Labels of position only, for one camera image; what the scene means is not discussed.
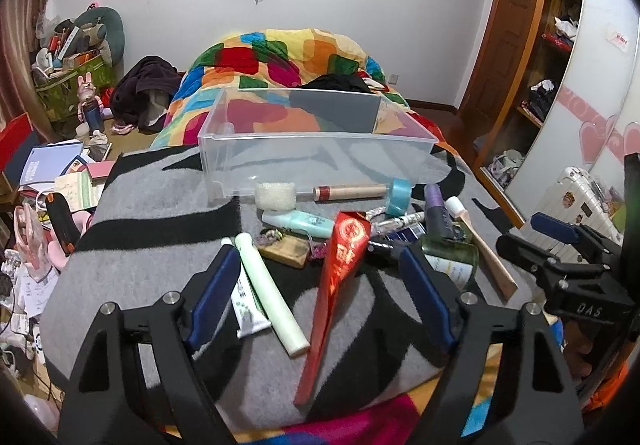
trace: green storage box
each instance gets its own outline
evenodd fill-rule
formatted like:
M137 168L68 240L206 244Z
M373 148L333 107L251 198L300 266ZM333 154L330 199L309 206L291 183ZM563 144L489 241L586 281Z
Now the green storage box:
M51 122L76 116L78 112L78 76L84 76L87 72L91 72L91 79L97 92L115 85L113 68L107 66L102 57L98 55L76 69L51 79L47 84L36 86L36 93Z

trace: purple cap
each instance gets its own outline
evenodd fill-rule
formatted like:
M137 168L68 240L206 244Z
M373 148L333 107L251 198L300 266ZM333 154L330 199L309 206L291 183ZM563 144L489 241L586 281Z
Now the purple cap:
M424 202L429 207L444 207L442 192L437 183L428 183L424 186Z

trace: gray and black blanket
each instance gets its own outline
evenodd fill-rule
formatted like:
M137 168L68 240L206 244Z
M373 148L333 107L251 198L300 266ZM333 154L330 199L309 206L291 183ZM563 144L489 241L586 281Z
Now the gray and black blanket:
M445 199L458 196L476 230L490 244L512 227L470 169L434 147L428 181ZM421 208L422 187L414 189ZM338 210L367 210L379 200L346 204L300 204L325 217ZM63 270L45 313L41 331L50 375L64 388L95 313L105 301L129 309L154 303L167 291L181 290L207 268L220 239L262 229L255 205L237 198L207 206L198 148L178 147L121 156L111 172L91 228ZM321 272L266 262L274 281L307 337ZM508 306L532 297L532 279L513 271L519 290ZM486 301L500 300L479 270L476 287ZM314 397L300 409L292 400L305 357L290 359L273 332L238 340L234 313L228 311L209 345L194 356L194 367L232 431L279 428L329 419L407 392L437 374L446 357L433 346L411 298L392 268L366 258L340 298ZM142 348L146 383L162 396L150 346Z

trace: white suitcase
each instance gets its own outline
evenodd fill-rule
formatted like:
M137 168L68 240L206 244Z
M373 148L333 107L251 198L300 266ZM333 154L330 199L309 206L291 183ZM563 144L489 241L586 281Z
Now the white suitcase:
M603 209L600 198L592 190L592 181L584 169L567 167L558 181L546 190L536 212L543 212L566 223L588 225L622 246L622 235ZM574 247L535 231L530 222L520 229L520 236L557 255L564 263L580 262Z

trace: curtain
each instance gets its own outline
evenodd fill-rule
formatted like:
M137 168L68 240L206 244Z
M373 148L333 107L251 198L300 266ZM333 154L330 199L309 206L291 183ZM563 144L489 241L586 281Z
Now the curtain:
M2 0L0 3L0 130L27 112L42 138L54 138L31 78L29 53L39 48L36 22L47 0Z

